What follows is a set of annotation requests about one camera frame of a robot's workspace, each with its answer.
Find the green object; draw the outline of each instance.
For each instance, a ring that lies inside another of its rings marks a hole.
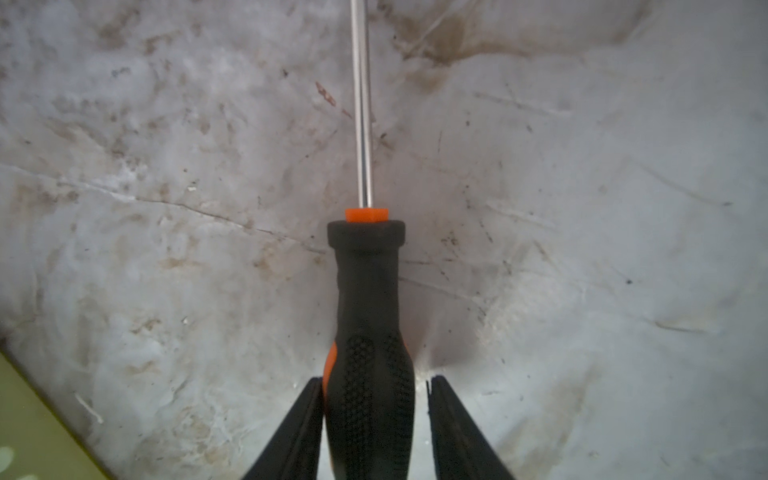
[[[0,480],[107,480],[0,355]]]

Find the rubber grip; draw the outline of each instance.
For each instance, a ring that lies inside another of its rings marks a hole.
[[[326,426],[337,480],[405,480],[415,384],[398,305],[401,221],[328,224],[339,267],[336,360],[326,369]]]

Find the white marble surface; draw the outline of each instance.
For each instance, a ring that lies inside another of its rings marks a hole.
[[[764,478],[768,4],[371,9],[411,478],[437,372],[521,480]],[[333,338],[348,4],[0,12],[2,348],[117,478],[239,478]]]

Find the silver metal rod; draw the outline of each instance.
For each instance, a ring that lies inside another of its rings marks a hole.
[[[371,175],[371,72],[368,61],[368,5],[350,0],[352,54],[355,79],[355,134],[357,138],[357,196],[360,208],[373,206]]]

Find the orange stripe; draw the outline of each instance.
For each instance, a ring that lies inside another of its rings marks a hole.
[[[346,221],[350,223],[376,223],[389,220],[389,210],[386,208],[348,208]]]
[[[326,366],[323,369],[323,396],[328,395],[328,380],[331,378],[331,370],[333,370],[333,366],[336,364],[336,356],[338,355],[339,350],[336,348],[336,342],[334,342],[331,345],[331,351],[328,352]]]

